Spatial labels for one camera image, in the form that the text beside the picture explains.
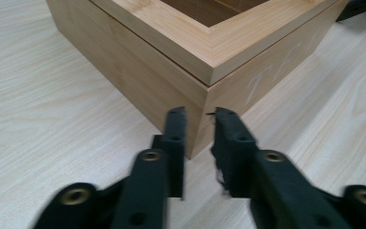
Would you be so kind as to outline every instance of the wooden box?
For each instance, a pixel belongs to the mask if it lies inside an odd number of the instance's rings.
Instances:
[[[158,129],[186,107],[188,157],[212,142],[206,113],[248,111],[314,51],[346,2],[48,0],[57,28]]]

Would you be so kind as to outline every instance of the white wood grain table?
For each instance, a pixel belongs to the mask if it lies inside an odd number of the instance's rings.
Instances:
[[[366,184],[366,13],[334,24],[315,53],[243,117],[336,195]],[[57,31],[43,0],[0,0],[0,228],[30,228],[56,191],[126,176],[154,126]],[[170,228],[254,228],[221,196],[209,149],[186,164]]]

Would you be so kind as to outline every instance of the box lid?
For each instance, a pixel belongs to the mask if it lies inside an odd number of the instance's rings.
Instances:
[[[161,0],[91,0],[211,86],[337,0],[270,0],[207,27]]]

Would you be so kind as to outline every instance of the black clamp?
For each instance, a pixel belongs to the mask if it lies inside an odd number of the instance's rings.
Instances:
[[[284,154],[258,149],[230,110],[216,109],[212,152],[223,187],[252,199],[259,229],[366,228],[366,186],[347,186],[342,197],[315,188]]]
[[[140,152],[129,177],[105,190],[89,183],[62,189],[34,229],[166,228],[167,198],[183,198],[186,113],[168,112],[164,135]]]
[[[343,21],[366,12],[366,0],[351,0],[336,21]]]

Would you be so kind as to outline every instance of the wood grain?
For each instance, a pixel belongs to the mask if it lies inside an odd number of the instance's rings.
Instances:
[[[161,0],[169,6],[190,16],[197,22],[211,27],[239,14],[232,6],[215,0]]]
[[[337,0],[270,0],[207,28],[160,0],[92,0],[210,86]]]
[[[339,195],[366,184],[366,13],[333,25],[243,119],[262,148],[287,153],[314,185]],[[0,229],[31,228],[65,185],[124,177],[154,134],[57,31],[45,1],[0,1]],[[254,228],[247,200],[221,196],[208,150],[186,168],[170,228]]]
[[[249,110],[313,52],[346,2],[324,10],[210,88],[92,2],[48,3],[58,29],[158,130],[163,129],[164,113],[187,107],[187,156],[193,158],[212,142],[206,113],[215,107],[240,115]],[[199,8],[207,6],[203,1]]]
[[[215,107],[225,107],[243,115],[317,47],[340,14],[346,1],[340,1],[314,17],[268,50],[212,85],[200,122],[193,153],[212,141],[213,127],[205,114]]]
[[[260,4],[263,4],[265,2],[267,2],[267,1],[266,0],[241,0],[239,2],[238,9],[239,9],[239,11],[246,11],[246,10],[254,8]]]
[[[186,107],[191,156],[207,88],[89,1],[48,1],[58,29],[158,130]]]

